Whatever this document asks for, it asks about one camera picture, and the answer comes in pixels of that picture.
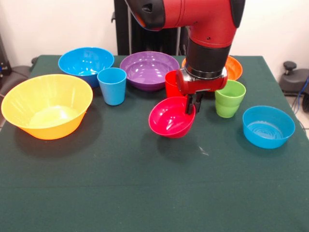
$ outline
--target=blue bowl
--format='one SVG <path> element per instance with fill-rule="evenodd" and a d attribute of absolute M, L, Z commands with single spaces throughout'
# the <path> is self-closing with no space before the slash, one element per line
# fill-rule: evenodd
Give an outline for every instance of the blue bowl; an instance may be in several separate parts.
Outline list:
<path fill-rule="evenodd" d="M 109 51 L 98 47 L 82 47 L 63 54 L 58 66 L 64 73 L 77 76 L 95 88 L 99 86 L 98 73 L 110 68 L 113 63 L 114 56 Z"/>
<path fill-rule="evenodd" d="M 274 149 L 282 146 L 294 133 L 295 123 L 282 110 L 271 106 L 254 106 L 242 116 L 245 137 L 254 145 Z"/>

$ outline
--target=plastic cup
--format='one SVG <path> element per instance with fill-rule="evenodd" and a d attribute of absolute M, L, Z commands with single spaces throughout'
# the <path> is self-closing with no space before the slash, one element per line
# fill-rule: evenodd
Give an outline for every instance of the plastic cup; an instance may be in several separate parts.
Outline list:
<path fill-rule="evenodd" d="M 246 87 L 237 81 L 228 80 L 223 89 L 215 92 L 216 111 L 220 117 L 233 117 L 246 94 Z"/>
<path fill-rule="evenodd" d="M 119 68 L 108 68 L 98 73 L 98 82 L 103 98 L 108 105 L 120 105 L 125 100 L 126 72 Z"/>
<path fill-rule="evenodd" d="M 165 90 L 167 98 L 184 97 L 178 90 L 176 83 L 176 70 L 170 71 L 165 75 Z"/>

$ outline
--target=magenta bowl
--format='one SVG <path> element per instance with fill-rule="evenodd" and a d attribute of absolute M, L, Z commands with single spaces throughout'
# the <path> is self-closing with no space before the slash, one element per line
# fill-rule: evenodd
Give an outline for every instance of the magenta bowl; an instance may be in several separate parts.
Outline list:
<path fill-rule="evenodd" d="M 144 91 L 157 91 L 165 87 L 165 75 L 180 68 L 178 61 L 161 52 L 137 52 L 126 57 L 120 68 L 128 82 Z"/>

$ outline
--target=table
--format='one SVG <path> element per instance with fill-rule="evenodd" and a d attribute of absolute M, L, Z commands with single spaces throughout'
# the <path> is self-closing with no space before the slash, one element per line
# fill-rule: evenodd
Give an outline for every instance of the table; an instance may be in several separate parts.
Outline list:
<path fill-rule="evenodd" d="M 115 57 L 118 67 L 124 57 Z M 236 57 L 247 95 L 236 115 L 204 99 L 190 132 L 167 139 L 148 127 L 165 91 L 127 86 L 112 107 L 100 89 L 80 127 L 54 141 L 5 123 L 0 132 L 0 228 L 23 232 L 309 231 L 309 142 L 262 57 Z M 31 76 L 61 73 L 40 56 Z M 250 144 L 242 114 L 267 104 L 296 123 L 275 150 Z"/>

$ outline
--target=plastic bowl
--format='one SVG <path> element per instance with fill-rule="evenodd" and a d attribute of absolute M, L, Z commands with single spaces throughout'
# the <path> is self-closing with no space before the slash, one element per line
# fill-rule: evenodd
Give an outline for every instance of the plastic bowl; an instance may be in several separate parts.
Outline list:
<path fill-rule="evenodd" d="M 161 136 L 181 138 L 185 136 L 194 122 L 195 107 L 192 114 L 185 113 L 187 98 L 171 97 L 156 105 L 149 115 L 150 129 Z"/>
<path fill-rule="evenodd" d="M 38 139 L 59 139 L 80 125 L 93 98 L 82 79 L 52 74 L 29 79 L 5 96 L 5 119 Z"/>
<path fill-rule="evenodd" d="M 128 82 L 144 91 L 157 91 L 165 86 L 165 75 L 179 69 L 178 61 L 161 52 L 137 52 L 126 57 L 120 68 L 127 73 Z"/>
<path fill-rule="evenodd" d="M 274 149 L 282 146 L 294 133 L 295 123 L 282 110 L 271 106 L 254 106 L 242 117 L 245 137 L 254 145 Z"/>
<path fill-rule="evenodd" d="M 64 73 L 77 76 L 95 88 L 99 86 L 97 74 L 110 68 L 113 63 L 114 56 L 109 51 L 98 47 L 82 47 L 63 54 L 58 66 Z"/>
<path fill-rule="evenodd" d="M 185 66 L 186 59 L 183 60 L 182 67 Z M 227 70 L 227 78 L 229 80 L 238 80 L 243 72 L 241 63 L 232 56 L 228 56 L 225 64 Z"/>

